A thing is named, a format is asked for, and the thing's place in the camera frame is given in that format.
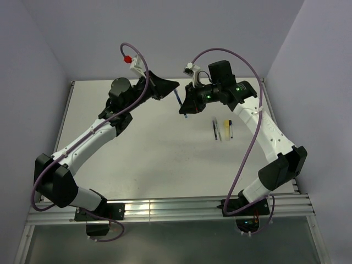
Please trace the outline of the blue barrel pen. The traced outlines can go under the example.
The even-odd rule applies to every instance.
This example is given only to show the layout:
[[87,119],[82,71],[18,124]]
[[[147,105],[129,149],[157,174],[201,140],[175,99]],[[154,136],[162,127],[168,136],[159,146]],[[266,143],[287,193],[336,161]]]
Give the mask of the blue barrel pen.
[[[181,107],[182,106],[182,101],[180,99],[180,96],[179,96],[179,93],[178,93],[178,90],[177,89],[174,89],[174,94],[176,96],[176,99],[179,103],[179,106]],[[188,118],[188,115],[187,114],[182,114],[185,118]]]

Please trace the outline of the yellow highlighter pen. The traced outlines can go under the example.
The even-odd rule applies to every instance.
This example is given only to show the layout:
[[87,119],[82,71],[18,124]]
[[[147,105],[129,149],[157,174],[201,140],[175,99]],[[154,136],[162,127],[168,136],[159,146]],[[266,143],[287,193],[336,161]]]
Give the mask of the yellow highlighter pen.
[[230,140],[230,126],[229,126],[229,120],[224,121],[224,137],[225,140],[229,141]]

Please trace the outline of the thin white pen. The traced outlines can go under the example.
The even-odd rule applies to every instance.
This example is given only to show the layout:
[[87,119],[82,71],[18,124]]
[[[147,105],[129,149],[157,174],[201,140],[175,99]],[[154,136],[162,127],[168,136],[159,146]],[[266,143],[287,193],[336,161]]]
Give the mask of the thin white pen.
[[232,126],[232,120],[229,120],[229,133],[230,133],[230,138],[233,138],[233,126]]

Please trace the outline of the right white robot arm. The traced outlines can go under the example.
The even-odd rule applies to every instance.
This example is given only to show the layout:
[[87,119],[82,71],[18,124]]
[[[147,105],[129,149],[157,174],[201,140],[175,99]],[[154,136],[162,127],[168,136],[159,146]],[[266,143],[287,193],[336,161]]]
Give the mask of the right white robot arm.
[[185,100],[180,114],[197,114],[208,103],[220,102],[237,115],[249,128],[261,146],[268,165],[258,172],[258,177],[242,192],[238,201],[239,211],[251,214],[257,201],[271,191],[298,176],[307,158],[303,146],[296,147],[277,127],[271,116],[260,106],[260,98],[247,81],[237,82],[227,60],[208,66],[211,81],[198,80],[200,67],[188,63],[184,73],[192,77],[185,87]]

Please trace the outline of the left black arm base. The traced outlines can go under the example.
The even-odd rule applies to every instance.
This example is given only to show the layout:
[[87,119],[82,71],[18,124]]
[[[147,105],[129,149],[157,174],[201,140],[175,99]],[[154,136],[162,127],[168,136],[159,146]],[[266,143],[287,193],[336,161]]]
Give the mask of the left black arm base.
[[[112,241],[122,237],[125,232],[124,225],[119,222],[124,219],[124,213],[124,203],[106,203],[94,211],[78,208],[74,221],[86,222],[86,234],[91,239]],[[120,226],[120,233],[115,238],[105,239],[113,224]]]

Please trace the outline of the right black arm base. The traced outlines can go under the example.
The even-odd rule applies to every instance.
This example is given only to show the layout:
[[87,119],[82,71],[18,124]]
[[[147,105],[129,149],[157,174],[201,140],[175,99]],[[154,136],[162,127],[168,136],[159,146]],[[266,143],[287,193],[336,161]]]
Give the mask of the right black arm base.
[[251,237],[272,222],[275,204],[273,203],[272,208],[269,209],[267,198],[257,203],[249,203],[243,196],[230,199],[224,210],[225,201],[225,199],[221,200],[217,208],[222,211],[223,217],[235,217],[236,227],[241,236]]

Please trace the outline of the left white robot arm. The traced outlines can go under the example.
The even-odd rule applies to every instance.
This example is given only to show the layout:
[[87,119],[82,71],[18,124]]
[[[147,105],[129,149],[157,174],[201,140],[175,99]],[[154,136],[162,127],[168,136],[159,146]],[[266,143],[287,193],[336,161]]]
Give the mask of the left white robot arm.
[[106,198],[93,190],[77,186],[74,175],[103,145],[119,136],[132,121],[131,111],[152,98],[161,100],[179,83],[162,79],[149,71],[133,85],[127,78],[111,83],[104,110],[94,123],[68,146],[35,161],[34,190],[55,206],[82,207],[93,219],[107,213]]

